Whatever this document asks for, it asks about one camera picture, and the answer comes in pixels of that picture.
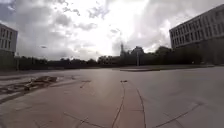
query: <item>window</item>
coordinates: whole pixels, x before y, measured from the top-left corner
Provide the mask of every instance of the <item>window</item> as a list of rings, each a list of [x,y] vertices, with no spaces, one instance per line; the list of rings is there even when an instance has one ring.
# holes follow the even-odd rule
[[[205,22],[206,22],[207,25],[209,25],[209,21],[208,21],[208,17],[207,16],[205,17]]]
[[[222,33],[224,33],[224,23],[221,23]]]
[[[212,16],[210,17],[210,20],[211,20],[211,23],[214,23],[214,19]]]
[[[211,27],[208,27],[209,36],[212,36],[212,30]]]
[[[2,30],[2,37],[5,37],[5,29]]]
[[[221,34],[221,33],[222,33],[221,24],[218,24],[218,32],[219,32],[219,34]]]
[[[200,31],[197,31],[197,33],[198,33],[198,40],[200,40],[201,39]]]
[[[190,39],[189,39],[189,34],[187,34],[187,35],[185,36],[185,39],[186,39],[186,42],[189,42],[189,41],[190,41]]]
[[[186,25],[186,31],[189,32],[189,24]]]
[[[201,30],[201,39],[204,39],[204,31],[203,30]]]
[[[3,45],[4,45],[4,41],[2,40],[2,48],[3,48]]]
[[[205,28],[205,34],[206,34],[206,37],[209,36],[209,35],[208,35],[208,28],[207,28],[207,27]]]
[[[193,40],[194,40],[193,33],[191,33],[191,41],[193,41]]]
[[[10,42],[10,41],[9,41],[9,44],[8,44],[8,45],[9,45],[9,47],[8,47],[8,48],[10,49],[10,47],[11,47],[11,42]]]
[[[216,25],[213,25],[213,30],[214,30],[214,34],[217,35],[217,29],[216,29]]]
[[[194,35],[195,35],[195,40],[198,40],[198,33],[195,32]]]
[[[9,36],[9,39],[10,39],[10,40],[12,39],[12,32],[10,32],[10,36]]]
[[[6,38],[8,39],[9,31],[6,30]]]
[[[202,27],[201,19],[198,20],[199,26]]]
[[[185,42],[184,42],[184,36],[182,36],[182,43],[185,43]]]
[[[5,48],[7,48],[7,40],[5,40]]]
[[[215,13],[215,19],[216,19],[216,20],[220,20],[220,12],[219,12],[219,11],[217,11],[217,12]]]

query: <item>cloud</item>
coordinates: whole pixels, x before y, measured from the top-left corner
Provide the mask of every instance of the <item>cloud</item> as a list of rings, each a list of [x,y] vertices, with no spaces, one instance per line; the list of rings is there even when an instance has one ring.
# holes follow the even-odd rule
[[[0,0],[0,21],[19,31],[20,55],[60,59],[170,47],[169,29],[223,0]]]
[[[56,17],[55,22],[63,26],[69,26],[71,19],[69,19],[66,15],[60,14]]]
[[[10,4],[13,0],[0,0],[0,4]]]

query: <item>concrete pavement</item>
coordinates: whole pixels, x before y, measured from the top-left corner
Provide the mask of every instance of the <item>concrete pavement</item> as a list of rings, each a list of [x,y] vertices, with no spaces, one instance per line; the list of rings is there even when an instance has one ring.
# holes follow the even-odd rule
[[[222,67],[155,72],[70,70],[47,74],[77,79],[0,104],[1,127],[224,126]]]

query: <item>white building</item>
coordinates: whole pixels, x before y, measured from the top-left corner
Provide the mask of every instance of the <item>white building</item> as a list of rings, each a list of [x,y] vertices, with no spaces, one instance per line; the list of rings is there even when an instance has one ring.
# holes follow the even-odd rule
[[[0,50],[15,53],[18,32],[0,23]]]
[[[14,55],[16,52],[18,32],[0,24],[0,70],[15,69]]]
[[[224,36],[224,4],[170,30],[172,48]]]

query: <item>pole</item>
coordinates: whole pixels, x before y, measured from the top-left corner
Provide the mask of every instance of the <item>pole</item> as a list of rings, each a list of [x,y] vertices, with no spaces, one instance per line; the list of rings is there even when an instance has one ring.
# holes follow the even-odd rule
[[[19,71],[19,53],[17,53],[17,63],[16,63],[16,68]]]
[[[139,66],[139,56],[138,56],[138,52],[137,52],[137,66]]]

